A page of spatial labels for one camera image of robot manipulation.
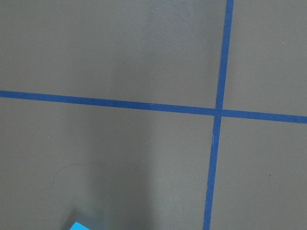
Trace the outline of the blue tape right vertical line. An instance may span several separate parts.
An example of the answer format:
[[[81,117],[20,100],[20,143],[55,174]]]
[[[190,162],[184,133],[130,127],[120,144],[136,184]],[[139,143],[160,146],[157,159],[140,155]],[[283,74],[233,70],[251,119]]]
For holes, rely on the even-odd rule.
[[[205,206],[204,206],[204,217],[203,217],[203,227],[202,227],[204,230],[211,229],[216,168],[218,161],[219,141],[220,141],[222,113],[224,105],[224,92],[225,92],[232,21],[233,21],[233,9],[234,9],[234,1],[227,0],[225,6],[223,39],[221,46],[219,76],[218,76],[216,102],[214,109],[212,145],[210,152],[208,179],[207,179]]]

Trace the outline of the blue block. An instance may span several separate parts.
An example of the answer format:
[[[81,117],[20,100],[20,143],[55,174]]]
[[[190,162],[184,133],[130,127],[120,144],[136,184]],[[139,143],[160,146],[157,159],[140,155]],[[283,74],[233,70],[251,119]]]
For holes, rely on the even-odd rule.
[[[70,227],[70,230],[90,230],[90,229],[87,228],[86,226],[84,226],[83,224],[79,223],[79,222],[75,222]]]

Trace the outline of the blue tape upper horizontal line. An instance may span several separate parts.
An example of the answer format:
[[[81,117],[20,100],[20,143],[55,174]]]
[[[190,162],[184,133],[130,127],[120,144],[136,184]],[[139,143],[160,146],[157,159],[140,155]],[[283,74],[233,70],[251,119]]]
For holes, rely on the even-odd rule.
[[[15,91],[4,91],[4,90],[0,91],[0,96],[1,98],[57,102],[57,103],[67,103],[67,104],[83,104],[83,105],[183,113],[183,114],[193,114],[193,115],[214,116],[220,114],[220,116],[231,117],[231,118],[266,120],[266,121],[277,121],[277,122],[287,122],[287,123],[297,123],[297,124],[307,123],[307,117],[300,115],[283,115],[283,114],[272,114],[272,113],[251,112],[251,111],[214,109],[214,108],[205,108],[205,107],[170,105],[170,104],[159,104],[159,103],[130,102],[130,101],[119,101],[119,100],[43,94],[43,93],[15,92]]]

